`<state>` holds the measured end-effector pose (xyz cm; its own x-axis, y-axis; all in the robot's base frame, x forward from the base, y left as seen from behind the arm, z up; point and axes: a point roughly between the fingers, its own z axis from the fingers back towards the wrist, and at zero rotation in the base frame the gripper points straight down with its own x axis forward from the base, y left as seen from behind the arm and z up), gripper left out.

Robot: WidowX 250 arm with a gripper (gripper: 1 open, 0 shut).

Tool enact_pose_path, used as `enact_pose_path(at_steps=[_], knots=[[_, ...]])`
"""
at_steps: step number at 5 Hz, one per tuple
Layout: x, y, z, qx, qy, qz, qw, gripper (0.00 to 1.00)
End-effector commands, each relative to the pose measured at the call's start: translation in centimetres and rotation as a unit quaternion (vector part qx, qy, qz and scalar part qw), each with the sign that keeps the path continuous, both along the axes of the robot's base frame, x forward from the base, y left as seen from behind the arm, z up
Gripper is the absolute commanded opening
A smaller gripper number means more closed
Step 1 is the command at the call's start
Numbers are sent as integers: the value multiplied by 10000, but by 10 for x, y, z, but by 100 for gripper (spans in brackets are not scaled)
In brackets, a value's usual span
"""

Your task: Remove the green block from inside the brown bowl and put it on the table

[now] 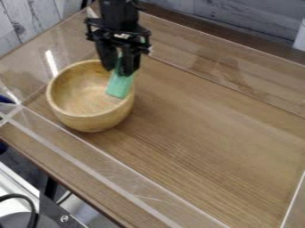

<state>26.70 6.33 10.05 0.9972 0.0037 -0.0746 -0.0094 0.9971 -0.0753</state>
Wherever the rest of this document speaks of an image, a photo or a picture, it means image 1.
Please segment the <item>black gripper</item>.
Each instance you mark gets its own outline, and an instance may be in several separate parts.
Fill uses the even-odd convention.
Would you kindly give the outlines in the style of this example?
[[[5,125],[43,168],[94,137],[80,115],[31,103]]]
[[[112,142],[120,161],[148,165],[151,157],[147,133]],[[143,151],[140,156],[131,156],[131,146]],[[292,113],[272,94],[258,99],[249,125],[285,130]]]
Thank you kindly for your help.
[[[115,68],[120,48],[119,75],[130,77],[139,68],[140,54],[148,54],[151,48],[151,31],[139,24],[143,8],[138,0],[99,0],[99,10],[99,17],[84,19],[87,39],[95,42],[107,71]]]

